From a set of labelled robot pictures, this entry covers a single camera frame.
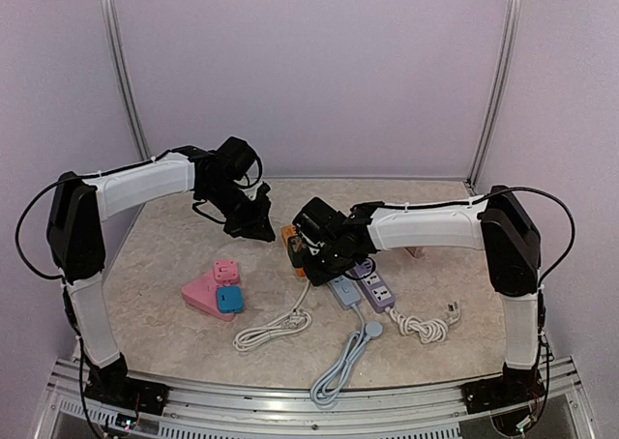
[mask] gray power strip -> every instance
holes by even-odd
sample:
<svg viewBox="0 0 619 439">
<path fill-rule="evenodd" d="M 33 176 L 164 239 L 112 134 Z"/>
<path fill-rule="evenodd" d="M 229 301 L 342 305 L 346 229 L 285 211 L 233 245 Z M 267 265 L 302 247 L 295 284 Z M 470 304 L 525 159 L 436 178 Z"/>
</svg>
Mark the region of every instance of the gray power strip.
<svg viewBox="0 0 619 439">
<path fill-rule="evenodd" d="M 330 280 L 327 285 L 344 310 L 350 310 L 353 305 L 361 303 L 361 294 L 352 279 L 341 276 Z"/>
</svg>

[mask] marble surface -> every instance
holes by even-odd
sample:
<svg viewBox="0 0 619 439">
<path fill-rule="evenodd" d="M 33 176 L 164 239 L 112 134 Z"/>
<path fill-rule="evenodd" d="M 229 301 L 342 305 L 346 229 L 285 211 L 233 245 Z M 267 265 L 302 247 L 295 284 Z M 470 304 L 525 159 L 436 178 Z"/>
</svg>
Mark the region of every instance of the marble surface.
<svg viewBox="0 0 619 439">
<path fill-rule="evenodd" d="M 169 196 L 144 207 L 104 284 L 112 329 L 130 369 L 234 385 L 309 388 L 359 326 L 355 314 L 342 311 L 327 286 L 313 287 L 302 305 L 313 317 L 304 333 L 250 353 L 240 354 L 232 346 L 239 331 L 288 310 L 303 289 L 305 282 L 291 269 L 280 228 L 315 195 L 343 212 L 367 200 L 426 202 L 467 196 L 462 183 L 451 182 L 268 183 L 271 222 L 278 235 L 271 244 L 228 237 L 219 225 L 192 212 L 191 194 Z M 386 314 L 378 315 L 362 302 L 365 318 L 381 322 L 384 333 L 369 344 L 349 387 L 419 385 L 500 370 L 503 313 L 482 252 L 434 248 L 413 258 L 397 249 L 374 257 L 402 313 L 444 317 L 446 305 L 459 301 L 462 319 L 445 342 L 422 345 L 416 336 L 400 336 Z M 181 296 L 183 285 L 207 272 L 216 259 L 238 261 L 241 272 L 246 310 L 230 323 L 189 307 Z"/>
</svg>

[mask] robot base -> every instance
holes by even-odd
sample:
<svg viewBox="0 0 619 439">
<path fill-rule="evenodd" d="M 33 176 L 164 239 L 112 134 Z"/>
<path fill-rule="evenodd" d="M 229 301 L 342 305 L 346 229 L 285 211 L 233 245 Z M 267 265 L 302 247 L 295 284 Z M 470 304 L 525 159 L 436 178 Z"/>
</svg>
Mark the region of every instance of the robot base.
<svg viewBox="0 0 619 439">
<path fill-rule="evenodd" d="M 93 400 L 133 412 L 148 413 L 161 416 L 167 401 L 170 388 L 165 384 L 125 378 L 122 393 L 111 395 L 109 391 L 98 387 L 97 383 L 89 383 L 84 395 Z"/>
<path fill-rule="evenodd" d="M 503 366 L 503 374 L 462 385 L 466 411 L 469 414 L 497 410 L 545 394 L 542 378 L 534 366 L 530 370 Z"/>
</svg>

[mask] purple power strip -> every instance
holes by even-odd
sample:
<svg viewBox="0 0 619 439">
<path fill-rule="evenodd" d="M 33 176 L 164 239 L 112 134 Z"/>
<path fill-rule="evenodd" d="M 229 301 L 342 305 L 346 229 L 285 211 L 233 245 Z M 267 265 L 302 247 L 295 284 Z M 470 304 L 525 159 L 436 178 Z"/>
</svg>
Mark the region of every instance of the purple power strip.
<svg viewBox="0 0 619 439">
<path fill-rule="evenodd" d="M 371 271 L 371 266 L 370 260 L 366 260 L 361 265 L 355 265 L 355 268 L 351 270 L 352 275 L 357 278 L 365 277 Z M 359 279 L 357 284 L 376 313 L 382 313 L 385 307 L 393 308 L 396 304 L 396 296 L 376 270 L 367 278 Z"/>
</svg>

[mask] orange object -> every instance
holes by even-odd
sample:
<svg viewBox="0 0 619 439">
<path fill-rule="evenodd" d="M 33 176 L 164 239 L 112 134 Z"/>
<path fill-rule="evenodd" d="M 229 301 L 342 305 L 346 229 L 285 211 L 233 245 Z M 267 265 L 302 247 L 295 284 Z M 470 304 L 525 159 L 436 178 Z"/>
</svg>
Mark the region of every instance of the orange object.
<svg viewBox="0 0 619 439">
<path fill-rule="evenodd" d="M 303 271 L 303 268 L 300 267 L 299 264 L 301 261 L 301 254 L 307 250 L 307 246 L 303 244 L 303 241 L 297 234 L 297 228 L 295 228 L 293 224 L 283 226 L 281 228 L 281 239 L 283 240 L 283 245 L 286 247 L 288 258 L 290 259 L 292 268 L 294 268 L 297 274 L 297 278 L 305 278 L 306 272 Z"/>
</svg>

